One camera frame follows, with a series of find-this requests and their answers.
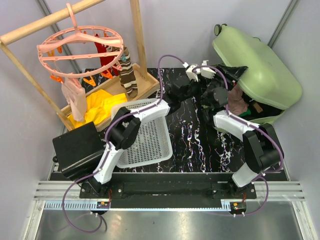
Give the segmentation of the green hard-shell suitcase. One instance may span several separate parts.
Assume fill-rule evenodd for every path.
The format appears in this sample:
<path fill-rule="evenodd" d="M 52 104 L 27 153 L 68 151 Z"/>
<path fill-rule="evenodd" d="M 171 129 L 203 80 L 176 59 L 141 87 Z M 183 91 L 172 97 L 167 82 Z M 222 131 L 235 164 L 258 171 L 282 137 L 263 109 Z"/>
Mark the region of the green hard-shell suitcase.
<path fill-rule="evenodd" d="M 300 100 L 302 86 L 267 44 L 225 23 L 215 25 L 214 34 L 212 46 L 224 65 L 248 67 L 237 83 L 252 112 L 245 120 L 273 124 Z"/>

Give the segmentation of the pink sweater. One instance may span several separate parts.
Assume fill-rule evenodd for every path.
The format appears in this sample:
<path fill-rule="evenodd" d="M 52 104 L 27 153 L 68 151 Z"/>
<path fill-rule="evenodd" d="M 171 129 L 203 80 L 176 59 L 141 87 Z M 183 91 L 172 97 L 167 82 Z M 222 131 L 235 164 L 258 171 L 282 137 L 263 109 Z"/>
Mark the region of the pink sweater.
<path fill-rule="evenodd" d="M 236 116 L 244 116 L 248 111 L 248 104 L 243 99 L 243 90 L 237 85 L 228 91 L 228 110 Z"/>

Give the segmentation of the green shirt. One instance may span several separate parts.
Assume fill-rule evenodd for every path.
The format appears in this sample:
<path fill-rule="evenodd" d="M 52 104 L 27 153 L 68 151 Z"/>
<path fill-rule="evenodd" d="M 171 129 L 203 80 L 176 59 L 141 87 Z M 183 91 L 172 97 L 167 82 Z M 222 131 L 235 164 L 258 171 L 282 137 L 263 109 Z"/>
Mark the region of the green shirt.
<path fill-rule="evenodd" d="M 241 118 L 248 118 L 248 117 L 250 117 L 251 115 L 252 115 L 252 112 L 251 112 L 250 109 L 248 109 L 247 111 L 239 114 L 238 116 L 241 117 Z"/>

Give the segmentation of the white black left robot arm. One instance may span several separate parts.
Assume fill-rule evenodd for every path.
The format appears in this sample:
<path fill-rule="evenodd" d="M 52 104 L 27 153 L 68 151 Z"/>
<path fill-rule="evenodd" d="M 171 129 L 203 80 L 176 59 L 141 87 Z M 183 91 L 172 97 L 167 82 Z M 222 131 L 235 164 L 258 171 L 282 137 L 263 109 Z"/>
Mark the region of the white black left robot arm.
<path fill-rule="evenodd" d="M 158 118 L 165 117 L 173 111 L 173 106 L 191 98 L 197 92 L 195 80 L 179 81 L 176 88 L 171 88 L 164 96 L 146 106 L 129 110 L 121 107 L 112 119 L 105 133 L 106 147 L 99 164 L 92 173 L 96 180 L 90 187 L 90 192 L 97 198 L 103 198 L 108 193 L 108 183 L 112 172 L 124 150 L 130 148 L 139 135 L 141 125 Z"/>

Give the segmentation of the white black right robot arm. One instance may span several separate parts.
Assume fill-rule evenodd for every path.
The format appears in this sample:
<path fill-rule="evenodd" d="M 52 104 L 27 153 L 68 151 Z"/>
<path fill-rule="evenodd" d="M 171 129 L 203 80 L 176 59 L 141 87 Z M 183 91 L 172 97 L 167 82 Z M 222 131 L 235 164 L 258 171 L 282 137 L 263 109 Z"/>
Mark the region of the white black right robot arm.
<path fill-rule="evenodd" d="M 230 133 L 243 143 L 244 164 L 233 173 L 227 185 L 228 195 L 239 198 L 245 187 L 265 173 L 272 171 L 274 165 L 283 167 L 284 153 L 275 132 L 269 123 L 257 124 L 245 120 L 231 112 L 228 94 L 234 90 L 247 66 L 229 67 L 223 64 L 209 66 L 202 64 L 199 72 L 209 79 L 201 96 L 202 115 L 205 122 Z"/>

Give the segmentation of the brown striped sock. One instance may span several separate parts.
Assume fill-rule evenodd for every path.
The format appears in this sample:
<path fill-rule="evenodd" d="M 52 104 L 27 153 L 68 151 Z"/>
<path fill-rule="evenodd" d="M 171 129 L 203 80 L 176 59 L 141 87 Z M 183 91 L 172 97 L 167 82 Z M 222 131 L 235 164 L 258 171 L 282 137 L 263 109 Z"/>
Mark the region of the brown striped sock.
<path fill-rule="evenodd" d="M 119 71 L 120 84 L 126 90 L 128 96 L 134 98 L 138 95 L 138 86 L 131 62 L 130 53 L 127 47 L 124 47 L 123 54 L 125 54 L 126 56 L 126 61 L 123 62 L 121 61 L 121 59 L 119 59 L 119 63 L 121 66 L 121 70 Z"/>

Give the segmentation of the white plastic mesh basket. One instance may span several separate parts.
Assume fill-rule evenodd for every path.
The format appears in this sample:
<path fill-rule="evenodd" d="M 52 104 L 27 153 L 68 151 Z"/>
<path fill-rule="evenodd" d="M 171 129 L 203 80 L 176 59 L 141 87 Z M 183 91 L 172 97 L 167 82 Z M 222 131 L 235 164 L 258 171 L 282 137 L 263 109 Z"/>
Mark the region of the white plastic mesh basket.
<path fill-rule="evenodd" d="M 136 168 L 166 161 L 173 155 L 173 149 L 165 116 L 170 111 L 169 104 L 156 98 L 129 101 L 114 106 L 111 118 L 125 107 L 140 119 L 137 137 L 119 157 L 118 168 Z"/>

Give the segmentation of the teal clothespin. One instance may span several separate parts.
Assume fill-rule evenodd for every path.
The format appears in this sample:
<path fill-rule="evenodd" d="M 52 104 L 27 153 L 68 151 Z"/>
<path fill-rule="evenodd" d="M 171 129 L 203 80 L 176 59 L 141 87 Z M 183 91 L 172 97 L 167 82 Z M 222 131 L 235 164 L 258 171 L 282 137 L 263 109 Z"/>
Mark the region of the teal clothespin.
<path fill-rule="evenodd" d="M 125 62 L 125 61 L 126 61 L 126 56 L 125 56 L 125 54 L 122 54 L 122 56 L 120 57 L 120 60 L 121 60 L 122 62 Z"/>

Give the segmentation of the wooden clothes rack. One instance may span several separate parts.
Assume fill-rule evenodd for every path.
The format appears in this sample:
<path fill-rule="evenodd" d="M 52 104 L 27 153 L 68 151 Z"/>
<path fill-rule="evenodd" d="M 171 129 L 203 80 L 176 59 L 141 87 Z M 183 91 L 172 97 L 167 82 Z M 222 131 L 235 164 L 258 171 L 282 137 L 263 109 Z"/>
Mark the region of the wooden clothes rack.
<path fill-rule="evenodd" d="M 160 87 L 159 81 L 147 71 L 139 2 L 133 0 L 130 5 L 140 64 L 131 61 L 123 38 L 115 30 L 97 25 L 77 24 L 75 15 L 96 4 L 95 0 L 68 4 L 66 8 L 0 38 L 1 50 L 53 107 L 70 131 L 76 128 L 77 122 L 87 118 L 90 111 L 87 99 L 96 92 L 104 90 L 109 92 L 112 98 L 125 97 L 128 102 L 132 102 L 149 97 Z M 66 97 L 66 107 L 60 108 L 8 46 L 66 18 L 71 19 L 72 27 L 54 33 L 36 47 L 39 63 L 50 78 L 61 86 Z M 68 62 L 101 58 L 107 58 L 108 63 L 91 71 L 77 73 L 62 69 L 63 64 Z"/>

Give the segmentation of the yellow shorts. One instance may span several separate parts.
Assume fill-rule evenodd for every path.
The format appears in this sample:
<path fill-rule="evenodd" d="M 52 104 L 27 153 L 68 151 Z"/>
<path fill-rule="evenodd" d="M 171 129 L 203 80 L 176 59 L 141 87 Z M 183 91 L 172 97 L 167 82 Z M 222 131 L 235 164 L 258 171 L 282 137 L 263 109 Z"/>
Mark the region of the yellow shorts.
<path fill-rule="evenodd" d="M 86 97 L 87 112 L 84 114 L 84 121 L 74 120 L 73 114 L 70 114 L 68 119 L 75 128 L 79 128 L 90 122 L 98 125 L 111 116 L 113 106 L 126 103 L 127 101 L 125 93 L 112 95 L 109 92 L 100 89 Z"/>

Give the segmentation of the orange clothespin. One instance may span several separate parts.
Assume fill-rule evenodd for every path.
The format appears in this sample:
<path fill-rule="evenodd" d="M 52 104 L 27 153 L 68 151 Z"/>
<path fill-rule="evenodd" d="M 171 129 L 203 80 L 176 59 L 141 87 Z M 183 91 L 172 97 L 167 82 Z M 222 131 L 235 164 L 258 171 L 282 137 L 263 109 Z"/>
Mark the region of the orange clothespin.
<path fill-rule="evenodd" d="M 93 87 L 95 87 L 95 86 L 97 85 L 96 82 L 95 82 L 95 80 L 94 80 L 94 78 L 93 78 L 92 76 L 90 76 L 90 79 L 84 77 L 84 78 L 83 78 L 83 81 L 84 81 L 85 83 L 93 86 Z"/>

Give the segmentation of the pink round clip hanger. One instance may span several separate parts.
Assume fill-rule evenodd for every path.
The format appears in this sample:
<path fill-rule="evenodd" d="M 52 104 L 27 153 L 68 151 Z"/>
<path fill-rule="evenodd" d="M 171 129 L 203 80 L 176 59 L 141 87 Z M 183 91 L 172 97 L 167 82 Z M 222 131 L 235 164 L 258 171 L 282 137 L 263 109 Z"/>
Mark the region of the pink round clip hanger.
<path fill-rule="evenodd" d="M 75 9 L 66 4 L 67 16 L 72 27 L 63 29 L 37 46 L 38 59 L 49 72 L 50 78 L 64 83 L 65 78 L 79 79 L 100 74 L 109 68 L 121 70 L 119 59 L 124 52 L 124 40 L 116 31 L 98 25 L 78 25 Z M 107 58 L 107 63 L 88 72 L 75 72 L 61 69 L 68 61 L 88 63 Z"/>

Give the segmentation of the pale pink garment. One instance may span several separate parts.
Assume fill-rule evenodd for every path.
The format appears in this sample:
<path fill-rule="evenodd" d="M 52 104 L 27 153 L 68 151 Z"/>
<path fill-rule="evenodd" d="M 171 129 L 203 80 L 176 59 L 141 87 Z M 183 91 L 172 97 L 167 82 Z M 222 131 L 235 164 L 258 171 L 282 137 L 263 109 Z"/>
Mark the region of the pale pink garment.
<path fill-rule="evenodd" d="M 85 89 L 77 78 L 65 78 L 64 83 L 61 84 L 61 90 L 71 107 L 73 119 L 77 122 L 83 122 L 87 112 Z"/>

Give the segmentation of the black box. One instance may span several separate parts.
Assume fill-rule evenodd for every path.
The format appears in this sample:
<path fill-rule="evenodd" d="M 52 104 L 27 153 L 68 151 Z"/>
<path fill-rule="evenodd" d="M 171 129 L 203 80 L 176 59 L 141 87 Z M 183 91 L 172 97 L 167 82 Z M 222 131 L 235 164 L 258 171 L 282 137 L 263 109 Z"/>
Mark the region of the black box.
<path fill-rule="evenodd" d="M 105 147 L 93 122 L 52 139 L 62 175 L 76 181 L 97 168 Z"/>

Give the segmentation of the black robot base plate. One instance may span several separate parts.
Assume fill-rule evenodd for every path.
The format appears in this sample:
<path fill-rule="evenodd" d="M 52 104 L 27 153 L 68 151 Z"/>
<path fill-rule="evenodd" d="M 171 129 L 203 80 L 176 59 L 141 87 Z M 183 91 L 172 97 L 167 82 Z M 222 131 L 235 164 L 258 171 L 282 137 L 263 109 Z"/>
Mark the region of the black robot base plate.
<path fill-rule="evenodd" d="M 272 177 L 258 179 L 244 188 L 231 184 L 223 174 L 116 174 L 99 192 L 88 182 L 51 182 L 47 187 L 48 209 L 110 211 L 209 211 L 245 210 L 249 201 L 265 200 L 277 188 Z"/>

